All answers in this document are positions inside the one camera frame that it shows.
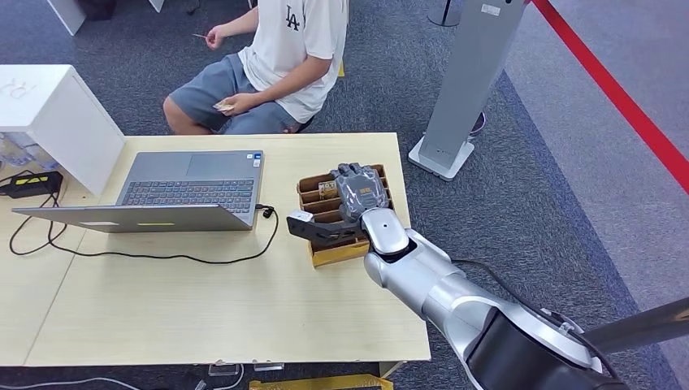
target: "cardboard divider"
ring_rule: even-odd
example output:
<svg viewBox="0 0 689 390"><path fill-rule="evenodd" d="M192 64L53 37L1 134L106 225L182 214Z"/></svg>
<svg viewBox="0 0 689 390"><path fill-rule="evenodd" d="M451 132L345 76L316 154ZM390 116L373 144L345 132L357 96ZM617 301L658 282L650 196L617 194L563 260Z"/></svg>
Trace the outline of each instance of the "cardboard divider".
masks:
<svg viewBox="0 0 689 390"><path fill-rule="evenodd" d="M388 199L390 199L389 207L394 209L384 167L382 165L373 165L372 167L378 172L383 182L385 192L388 195ZM335 178L330 174L318 175L302 179L297 185L300 207L302 210L313 214L315 222L337 223L342 221L340 215L340 198L334 197L332 199L322 200L319 193L319 183L326 183L334 179ZM311 260L314 267L341 262L350 258L359 258L368 252L368 248L369 242L363 235L330 246L319 246L309 243Z"/></svg>

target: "stanchion base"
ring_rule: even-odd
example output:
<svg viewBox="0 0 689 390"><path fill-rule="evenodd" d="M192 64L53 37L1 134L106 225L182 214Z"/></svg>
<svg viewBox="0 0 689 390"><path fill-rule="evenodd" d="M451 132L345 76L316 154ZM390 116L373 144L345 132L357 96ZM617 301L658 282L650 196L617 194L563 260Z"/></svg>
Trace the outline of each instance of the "stanchion base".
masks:
<svg viewBox="0 0 689 390"><path fill-rule="evenodd" d="M445 21L443 22L444 13L444 6L438 7L434 10L430 10L428 12L428 20L430 20L433 24L437 24L443 27L452 27L459 24L459 17L461 14L460 11L450 9L450 11L448 11L448 16L445 18Z"/></svg>
<svg viewBox="0 0 689 390"><path fill-rule="evenodd" d="M423 143L423 137L416 144L416 146L409 152L409 160L417 167L422 168L425 171L429 171L435 176L440 177L442 180L451 181L454 176L459 172L459 168L464 165L464 162L469 158L471 152L474 151L474 145L470 142L464 142L461 144L459 153L454 159L453 165L451 167L443 167L430 160L429 158L423 157L419 152L421 150L421 144Z"/></svg>

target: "white t-shirt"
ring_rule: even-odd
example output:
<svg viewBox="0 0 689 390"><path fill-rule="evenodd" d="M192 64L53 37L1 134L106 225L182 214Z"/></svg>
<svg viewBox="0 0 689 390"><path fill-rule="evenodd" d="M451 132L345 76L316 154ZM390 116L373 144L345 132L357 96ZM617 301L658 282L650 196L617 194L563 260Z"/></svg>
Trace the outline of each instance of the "white t-shirt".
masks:
<svg viewBox="0 0 689 390"><path fill-rule="evenodd" d="M279 99L299 123L318 113L337 81L345 51L349 0L261 0L253 43L239 52L244 72L258 90L268 89L306 60L332 59L327 74Z"/></svg>

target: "cable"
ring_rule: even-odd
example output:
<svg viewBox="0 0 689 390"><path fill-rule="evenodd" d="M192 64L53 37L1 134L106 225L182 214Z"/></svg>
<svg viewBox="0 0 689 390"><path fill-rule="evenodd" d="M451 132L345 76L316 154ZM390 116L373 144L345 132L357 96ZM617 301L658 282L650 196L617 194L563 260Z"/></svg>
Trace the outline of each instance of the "cable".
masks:
<svg viewBox="0 0 689 390"><path fill-rule="evenodd" d="M526 298L522 297L517 292L515 292L500 276L493 272L493 270L489 266L483 264L482 262L474 262L471 260L453 260L453 262L481 268L482 270L486 271L486 273L488 273L500 285L500 287L502 287L507 293L509 293L509 295L514 297L514 299L516 299L520 304L522 304L522 306L525 306L533 313L548 320L556 327L560 327L562 325L562 322L558 321L552 315L544 313L542 310L537 310L533 304L531 304ZM572 338L580 342L582 345L590 349L600 359L600 363L605 367L606 370L608 370L610 376L612 376L614 379L620 380L620 376L613 368L613 365L610 364L608 358L606 358L605 355L598 348L596 348L591 341L587 340L586 337L575 331L572 331L571 329L568 330L567 333L570 336L572 336Z"/></svg>
<svg viewBox="0 0 689 390"><path fill-rule="evenodd" d="M43 201L43 203L41 203L40 207L45 206L46 203L48 203L51 199L53 200L53 207L59 207L59 204L58 204L58 198L59 198L59 196L60 196L60 192L57 192L57 195L51 193L51 194L48 196L48 198L45 199L45 200ZM10 237L10 252L12 252L12 254L14 254L14 255L16 255L16 256L28 256L29 254L34 254L34 253L38 252L39 250L45 248L46 246L50 245L50 242L46 242L45 244L39 246L38 248L31 249L31 250L29 250L29 251L27 251L27 252L19 252L18 250L15 249L15 238L17 237L17 235L20 234L20 232L22 231L22 229L26 226L26 224L28 223L28 221L30 221L32 218L33 218L33 217L26 217L26 219L19 225L19 227L15 230L14 233L12 233L12 236ZM55 222L50 221L50 227L48 228L48 233L49 233L49 235L51 235L51 236L52 236L52 231L53 231L53 226L54 226L54 224L55 224ZM60 229L60 231L58 232L58 235L57 235L57 236L53 237L53 240L57 240L58 237L60 237L66 230L67 230L67 225L64 223L64 224L63 224L63 228Z"/></svg>
<svg viewBox="0 0 689 390"><path fill-rule="evenodd" d="M231 388L237 387L237 385L239 385L241 380L244 378L244 365L243 364L240 364L240 369L241 369L241 373L239 374L239 379L234 384L231 384L230 386L227 386L224 388L214 388L213 390L230 390Z"/></svg>
<svg viewBox="0 0 689 390"><path fill-rule="evenodd" d="M4 179L0 179L0 183L2 183L3 181L12 180L12 179L14 179L14 178L17 177L17 176L23 175L24 173L28 173L28 174L30 174L30 175L36 175L35 173L31 172L30 170L24 169L24 170L21 171L20 173L14 174L14 175L12 175L12 176L8 176L8 177L6 177L6 178L4 178Z"/></svg>
<svg viewBox="0 0 689 390"><path fill-rule="evenodd" d="M87 384L88 382L96 382L96 381L103 381L103 382L110 382L113 384L118 384L124 388L128 388L129 390L141 390L140 388L135 388L131 384L126 384L125 382L120 382L117 379L112 379L112 378L88 378L88 379L83 379L83 380L73 380L70 382L46 382L46 383L37 383L37 384L29 384L27 386L7 386L5 384L0 384L0 388L6 389L6 390L24 390L27 388L44 388L46 386L67 386L67 385L72 385L72 384Z"/></svg>
<svg viewBox="0 0 689 390"><path fill-rule="evenodd" d="M261 252L256 253L255 255L252 256L247 256L245 258L237 258L234 260L228 260L226 262L211 262L208 260L203 260L202 258L195 258L194 256L188 256L187 254L172 254L168 256L155 256L152 254L132 254L132 253L122 253L122 252L98 252L98 253L81 253L77 252L72 249L68 248L63 248L57 244L54 243L55 238L57 237L52 237L52 231L48 231L48 244L52 246L55 249L62 250L63 252L67 252L70 254L75 254L76 256L82 256L85 258L95 258L97 256L123 256L126 258L152 258L156 260L171 260L173 258L186 258L188 260L192 260L194 262L202 262L204 264L213 264L213 265L227 265L227 264L234 264L236 262L243 262L246 260L251 260L257 257L260 257L263 255L268 248L271 247L271 244L273 242L273 239L275 239L275 234L278 232L278 226L280 225L280 217L278 216L278 212L275 211L275 208L273 206L264 206L261 204L256 205L256 210L263 210L263 218L270 218L272 215L275 215L275 228L273 229L273 233L271 234L271 238L268 240L266 243L266 246L261 250Z"/></svg>

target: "floor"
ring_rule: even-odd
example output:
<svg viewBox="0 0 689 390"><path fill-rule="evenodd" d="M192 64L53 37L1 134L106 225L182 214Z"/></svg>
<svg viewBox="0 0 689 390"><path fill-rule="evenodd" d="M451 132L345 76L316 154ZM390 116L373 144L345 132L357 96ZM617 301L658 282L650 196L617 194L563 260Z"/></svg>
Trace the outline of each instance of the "floor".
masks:
<svg viewBox="0 0 689 390"><path fill-rule="evenodd" d="M686 10L679 0L662 1ZM203 0L199 11L186 15L192 3L167 0L156 14L144 0L119 0L113 20L88 22L71 38L42 0L0 0L0 62L73 64L123 132L167 134L165 96L207 63L250 43L249 36L229 39L216 53L191 35L237 17L245 2ZM426 128L453 41L452 29L426 20L429 7L441 2L428 3L353 3L346 76L307 132L396 132L401 153L408 153ZM615 60L638 56L641 45L632 45L648 34L629 26L601 27L604 10L595 0L568 4L554 2L686 155L687 117L681 110L686 94L681 82L670 82L684 77L682 62L670 60L687 56L684 49L672 52L677 57L662 50L682 46L680 12L667 16L660 7L651 12L636 0L620 2L625 10L604 20L622 25L626 15L656 35L651 30L661 25L665 35L652 47L664 60L654 63L659 71L644 73L653 77L649 81L639 72L650 67L625 67L631 62ZM652 17L653 23L646 20ZM689 293L689 282L677 272L686 269L689 258L689 201L557 39L530 6L487 103L487 128L456 180L442 182L407 161L403 168L416 230L453 258L489 263L532 301L590 329ZM616 51L623 41L631 42L629 51ZM486 275L467 271L476 283L507 298ZM429 336L432 360L403 366L392 376L395 387L470 388L447 343L430 327ZM615 353L611 360L631 388L689 389L686 342ZM367 363L293 365L267 375L249 370L246 380L375 370ZM149 389L169 387L186 371L200 374L203 367L3 367L0 384L109 375Z"/></svg>
<svg viewBox="0 0 689 390"><path fill-rule="evenodd" d="M552 4L689 157L689 76L680 65L689 59L689 5ZM689 265L689 197L535 7L526 10L505 68L639 308L689 296L689 280L678 272ZM558 110L553 102L560 102ZM689 388L689 337L661 348Z"/></svg>

